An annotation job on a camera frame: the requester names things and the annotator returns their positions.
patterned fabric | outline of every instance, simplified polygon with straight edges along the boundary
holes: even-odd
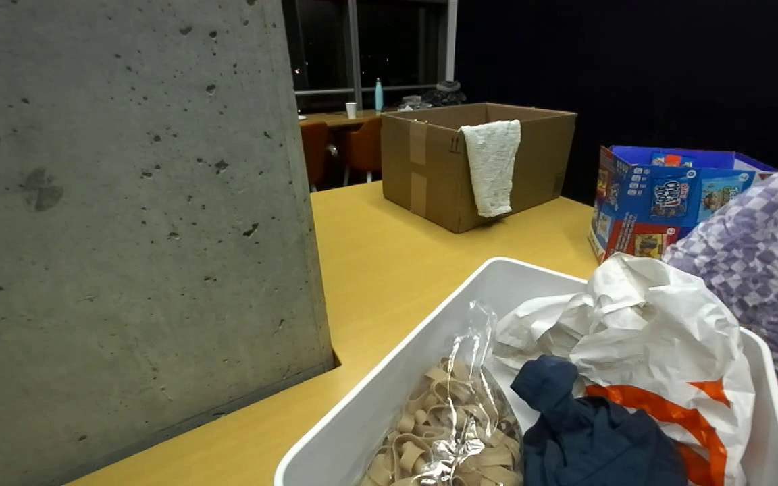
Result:
[[[767,340],[778,374],[778,174],[671,247],[664,262],[706,279]]]

bottle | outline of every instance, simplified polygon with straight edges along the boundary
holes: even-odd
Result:
[[[384,112],[384,85],[380,78],[372,88],[372,112],[380,113]]]

white plastic bin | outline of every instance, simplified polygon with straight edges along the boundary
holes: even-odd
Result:
[[[471,300],[505,316],[518,302],[544,296],[579,293],[584,281],[517,259],[490,259],[437,312],[432,312],[370,377],[351,390],[275,470],[275,486],[351,486],[362,478],[395,416],[425,371],[448,354]],[[778,385],[767,344],[744,329],[744,351],[757,386],[755,431],[744,470],[755,486],[778,486]],[[534,413],[509,390],[510,377],[493,371],[526,431]]]

gray concrete wall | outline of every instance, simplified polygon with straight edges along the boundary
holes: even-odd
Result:
[[[275,0],[0,0],[0,485],[332,366]]]

window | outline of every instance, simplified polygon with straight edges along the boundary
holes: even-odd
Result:
[[[456,0],[285,0],[285,26],[302,113],[370,108],[375,78],[386,108],[455,78]]]

